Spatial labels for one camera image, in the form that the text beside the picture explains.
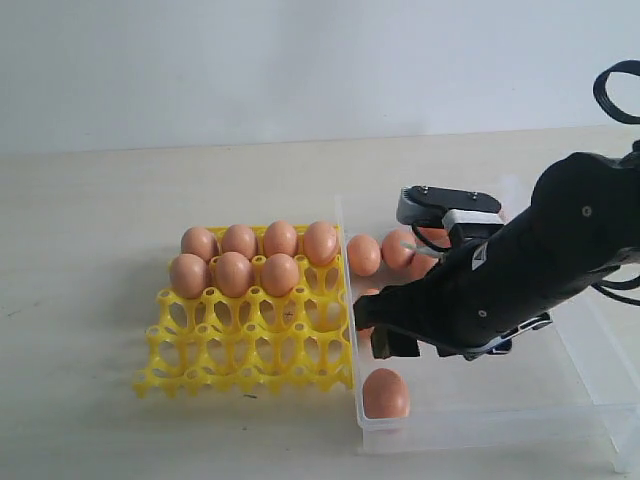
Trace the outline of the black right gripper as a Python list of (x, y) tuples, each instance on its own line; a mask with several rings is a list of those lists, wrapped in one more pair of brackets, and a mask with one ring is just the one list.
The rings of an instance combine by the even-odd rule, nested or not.
[(529, 206), (488, 240), (448, 257), (423, 283), (368, 297), (383, 320), (371, 332), (373, 358), (417, 358), (416, 339), (441, 356), (504, 350), (509, 335), (540, 327), (549, 309), (589, 287), (630, 303), (638, 276), (610, 276), (638, 261), (638, 153), (571, 154), (541, 174)]

